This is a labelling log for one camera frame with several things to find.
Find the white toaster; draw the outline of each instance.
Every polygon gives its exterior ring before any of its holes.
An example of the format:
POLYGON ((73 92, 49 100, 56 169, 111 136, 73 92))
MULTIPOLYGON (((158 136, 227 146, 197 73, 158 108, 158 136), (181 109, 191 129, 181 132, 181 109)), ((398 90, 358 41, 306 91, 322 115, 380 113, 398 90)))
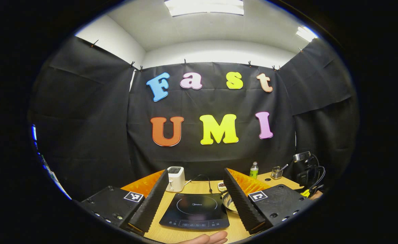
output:
POLYGON ((185 176, 183 167, 168 167, 169 183, 167 184, 166 191, 180 192, 184 188, 185 176))

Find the induction cooktop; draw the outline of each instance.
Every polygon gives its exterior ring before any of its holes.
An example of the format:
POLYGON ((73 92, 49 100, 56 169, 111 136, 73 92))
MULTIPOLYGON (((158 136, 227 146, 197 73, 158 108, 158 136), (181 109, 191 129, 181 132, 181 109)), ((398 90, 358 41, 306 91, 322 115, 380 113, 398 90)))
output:
POLYGON ((229 226, 220 193, 176 193, 160 224, 175 228, 212 230, 229 226))

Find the yellow tag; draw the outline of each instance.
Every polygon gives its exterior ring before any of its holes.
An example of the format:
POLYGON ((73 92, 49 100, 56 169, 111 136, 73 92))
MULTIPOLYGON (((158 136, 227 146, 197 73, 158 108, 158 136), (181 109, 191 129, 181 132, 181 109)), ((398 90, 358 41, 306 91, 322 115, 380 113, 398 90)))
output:
POLYGON ((305 190, 303 193, 301 193, 301 195, 308 198, 309 197, 309 189, 305 190))

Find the wooden table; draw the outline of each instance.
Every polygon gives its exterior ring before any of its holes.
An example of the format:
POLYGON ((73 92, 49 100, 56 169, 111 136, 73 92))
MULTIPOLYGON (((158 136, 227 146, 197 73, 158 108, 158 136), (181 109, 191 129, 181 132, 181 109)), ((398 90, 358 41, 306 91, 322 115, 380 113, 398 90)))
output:
MULTIPOLYGON (((264 179, 270 178, 270 173, 265 173, 258 175, 258 180, 264 182, 270 186, 275 186, 278 184, 284 184, 291 189, 300 189, 302 187, 299 186, 298 183, 295 183, 289 179, 284 177, 278 180, 270 180, 266 182, 264 179)), ((217 184, 221 181, 211 181, 211 189, 213 193, 220 193, 217 188, 217 184)), ((184 189, 180 193, 190 193, 190 194, 208 194, 209 186, 208 181, 202 182, 190 182, 189 184, 184 186, 184 189)), ((145 233, 145 237, 149 239, 153 239, 155 241, 160 241, 163 243, 177 243, 180 241, 186 241, 193 238, 198 237, 202 234, 212 235, 219 230, 211 230, 211 231, 203 231, 203 230, 184 230, 162 226, 159 224, 160 219, 163 217, 167 208, 171 204, 173 197, 175 196, 175 192, 166 191, 161 199, 160 205, 158 207, 157 213, 155 214, 154 220, 152 221, 151 227, 147 233, 145 233)), ((224 230, 227 232, 227 244, 235 241, 239 241, 245 239, 250 236, 249 232, 244 228, 243 223, 241 222, 240 217, 236 213, 227 212, 227 217, 230 222, 230 226, 227 228, 223 228, 220 230, 224 230)))

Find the water bottle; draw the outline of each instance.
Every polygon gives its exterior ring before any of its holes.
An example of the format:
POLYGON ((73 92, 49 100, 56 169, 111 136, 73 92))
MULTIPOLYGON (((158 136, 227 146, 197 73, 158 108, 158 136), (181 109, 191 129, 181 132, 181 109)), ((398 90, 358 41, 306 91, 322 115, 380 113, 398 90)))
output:
POLYGON ((256 179, 258 177, 258 162, 253 162, 252 167, 250 168, 250 177, 252 177, 253 179, 256 179))

